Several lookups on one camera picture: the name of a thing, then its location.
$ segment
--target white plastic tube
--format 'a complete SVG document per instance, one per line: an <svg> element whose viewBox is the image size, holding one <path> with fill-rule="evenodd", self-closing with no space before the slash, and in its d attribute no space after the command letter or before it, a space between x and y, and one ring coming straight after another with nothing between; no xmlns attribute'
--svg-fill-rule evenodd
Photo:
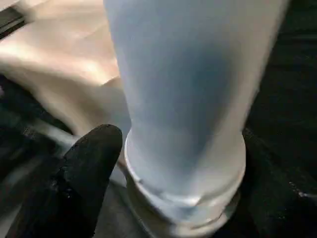
<svg viewBox="0 0 317 238"><path fill-rule="evenodd" d="M241 130L287 0L106 0L140 191L174 223L218 218L245 170Z"/></svg>

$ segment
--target white cylinder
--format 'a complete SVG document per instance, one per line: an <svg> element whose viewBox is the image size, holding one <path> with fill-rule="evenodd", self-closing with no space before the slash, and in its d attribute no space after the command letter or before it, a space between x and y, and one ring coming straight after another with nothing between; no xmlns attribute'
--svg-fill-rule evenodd
<svg viewBox="0 0 317 238"><path fill-rule="evenodd" d="M132 128L128 169L174 223L219 217L287 0L106 0Z"/></svg>

